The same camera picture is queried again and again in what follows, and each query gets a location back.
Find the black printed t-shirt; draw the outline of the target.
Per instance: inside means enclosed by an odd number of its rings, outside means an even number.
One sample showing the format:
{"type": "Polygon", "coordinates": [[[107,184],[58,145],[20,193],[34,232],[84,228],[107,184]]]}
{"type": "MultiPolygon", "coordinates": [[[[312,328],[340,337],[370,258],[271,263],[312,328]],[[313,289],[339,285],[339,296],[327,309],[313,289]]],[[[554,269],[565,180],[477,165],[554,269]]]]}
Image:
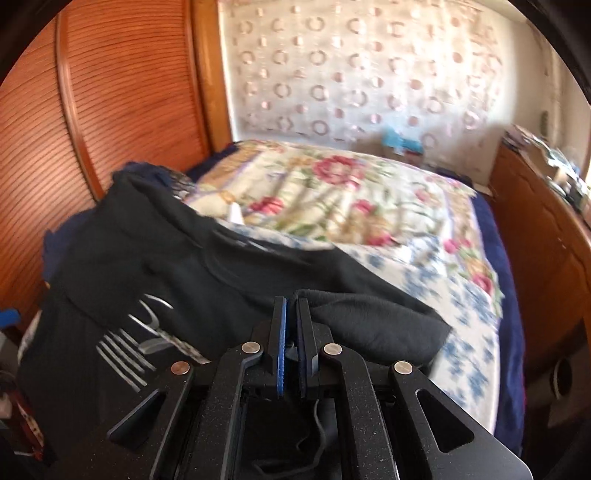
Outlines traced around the black printed t-shirt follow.
{"type": "Polygon", "coordinates": [[[17,382],[58,458],[180,358],[215,361],[305,298],[311,318],[366,359],[428,365],[428,308],[345,253],[257,244],[169,192],[120,173],[62,261],[17,382]]]}

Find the blue floral white sheet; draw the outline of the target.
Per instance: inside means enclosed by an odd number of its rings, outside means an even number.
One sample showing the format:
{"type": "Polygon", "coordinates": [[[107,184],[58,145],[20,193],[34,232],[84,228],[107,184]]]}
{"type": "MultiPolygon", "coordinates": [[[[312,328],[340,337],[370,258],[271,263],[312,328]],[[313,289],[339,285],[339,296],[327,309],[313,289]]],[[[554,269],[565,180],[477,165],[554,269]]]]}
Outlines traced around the blue floral white sheet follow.
{"type": "Polygon", "coordinates": [[[462,272],[459,257],[433,235],[395,246],[305,239],[262,227],[233,227],[257,244],[345,253],[394,288],[426,306],[439,321],[440,345],[429,378],[488,432],[500,405],[500,317],[496,301],[462,272]]]}

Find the floral bed blanket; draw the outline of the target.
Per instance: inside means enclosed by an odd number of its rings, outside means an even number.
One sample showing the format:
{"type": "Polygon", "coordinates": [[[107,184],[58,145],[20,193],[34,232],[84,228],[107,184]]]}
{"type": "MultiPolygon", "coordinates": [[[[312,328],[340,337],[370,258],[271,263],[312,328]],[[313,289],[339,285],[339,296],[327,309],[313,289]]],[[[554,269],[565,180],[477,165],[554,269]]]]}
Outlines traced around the floral bed blanket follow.
{"type": "Polygon", "coordinates": [[[497,325],[503,295],[478,225],[475,191],[378,156],[245,141],[198,181],[198,214],[303,248],[339,247],[460,323],[497,325]]]}

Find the folded navy garment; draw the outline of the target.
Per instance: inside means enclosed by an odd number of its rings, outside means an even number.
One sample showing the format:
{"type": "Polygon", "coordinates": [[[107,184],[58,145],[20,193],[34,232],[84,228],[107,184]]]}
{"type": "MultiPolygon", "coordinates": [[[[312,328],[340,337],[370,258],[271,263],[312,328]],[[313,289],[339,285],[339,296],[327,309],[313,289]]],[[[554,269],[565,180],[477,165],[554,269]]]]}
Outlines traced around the folded navy garment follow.
{"type": "MultiPolygon", "coordinates": [[[[128,162],[121,172],[141,177],[151,185],[164,189],[183,200],[195,191],[195,182],[189,176],[163,166],[146,162],[128,162]]],[[[47,284],[56,274],[80,229],[90,219],[93,208],[69,217],[55,230],[46,230],[42,241],[42,279],[47,284]]]]}

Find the navy blue bed cover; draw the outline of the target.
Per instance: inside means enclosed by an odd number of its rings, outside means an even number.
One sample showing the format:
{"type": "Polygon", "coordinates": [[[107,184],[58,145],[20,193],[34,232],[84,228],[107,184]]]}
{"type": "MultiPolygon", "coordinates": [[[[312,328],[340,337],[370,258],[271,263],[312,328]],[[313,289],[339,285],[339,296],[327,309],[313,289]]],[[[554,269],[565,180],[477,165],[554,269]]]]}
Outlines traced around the navy blue bed cover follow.
{"type": "Polygon", "coordinates": [[[508,254],[493,211],[484,195],[472,200],[486,258],[498,276],[502,317],[499,326],[500,396],[495,437],[520,456],[525,432],[525,338],[517,292],[508,254]]]}

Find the blue item on box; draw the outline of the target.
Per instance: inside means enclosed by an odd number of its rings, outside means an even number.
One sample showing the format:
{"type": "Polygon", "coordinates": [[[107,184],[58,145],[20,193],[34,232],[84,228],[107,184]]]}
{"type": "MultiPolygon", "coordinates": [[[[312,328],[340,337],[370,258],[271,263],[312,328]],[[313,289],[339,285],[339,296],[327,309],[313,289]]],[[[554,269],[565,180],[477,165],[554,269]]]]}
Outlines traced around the blue item on box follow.
{"type": "Polygon", "coordinates": [[[390,126],[383,131],[382,146],[387,149],[408,150],[416,154],[424,153],[423,144],[420,141],[408,139],[390,126]]]}

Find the wooden side cabinet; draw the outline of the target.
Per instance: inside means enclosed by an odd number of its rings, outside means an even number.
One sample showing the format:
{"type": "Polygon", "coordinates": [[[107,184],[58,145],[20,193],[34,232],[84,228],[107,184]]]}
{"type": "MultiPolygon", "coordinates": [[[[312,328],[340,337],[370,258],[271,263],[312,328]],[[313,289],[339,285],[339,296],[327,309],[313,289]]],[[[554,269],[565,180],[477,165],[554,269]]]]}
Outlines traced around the wooden side cabinet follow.
{"type": "Polygon", "coordinates": [[[489,188],[518,296],[525,370],[532,376],[590,341],[590,232],[528,159],[505,143],[489,188]]]}

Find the sheer circle-pattern curtain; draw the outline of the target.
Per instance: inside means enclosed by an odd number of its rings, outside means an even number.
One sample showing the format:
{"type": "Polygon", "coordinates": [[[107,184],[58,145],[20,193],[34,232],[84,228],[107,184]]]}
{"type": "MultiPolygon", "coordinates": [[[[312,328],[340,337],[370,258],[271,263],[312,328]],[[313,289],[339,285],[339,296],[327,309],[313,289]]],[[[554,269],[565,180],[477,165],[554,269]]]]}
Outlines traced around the sheer circle-pattern curtain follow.
{"type": "Polygon", "coordinates": [[[373,149],[388,130],[428,154],[485,146],[503,111],[511,21],[478,1],[222,1],[240,138],[373,149]]]}

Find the clutter pile on cabinet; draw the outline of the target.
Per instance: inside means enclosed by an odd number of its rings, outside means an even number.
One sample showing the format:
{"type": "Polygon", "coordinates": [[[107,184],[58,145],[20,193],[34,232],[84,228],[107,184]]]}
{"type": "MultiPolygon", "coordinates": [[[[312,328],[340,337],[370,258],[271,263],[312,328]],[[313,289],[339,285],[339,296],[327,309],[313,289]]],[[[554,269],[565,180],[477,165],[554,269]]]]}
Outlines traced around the clutter pile on cabinet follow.
{"type": "Polygon", "coordinates": [[[529,130],[512,124],[505,130],[503,143],[520,154],[567,204],[583,214],[589,206],[589,187],[578,167],[560,149],[550,147],[529,130]]]}

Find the wooden slatted wardrobe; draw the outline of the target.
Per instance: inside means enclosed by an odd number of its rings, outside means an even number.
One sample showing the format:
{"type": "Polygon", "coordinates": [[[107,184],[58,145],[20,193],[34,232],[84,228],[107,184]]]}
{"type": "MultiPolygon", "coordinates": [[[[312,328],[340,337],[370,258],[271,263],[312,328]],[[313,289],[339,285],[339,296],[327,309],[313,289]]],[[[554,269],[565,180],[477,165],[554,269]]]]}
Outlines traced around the wooden slatted wardrobe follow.
{"type": "Polygon", "coordinates": [[[27,325],[44,233],[129,161],[191,168],[231,140],[215,1],[1,5],[1,306],[27,325]]]}

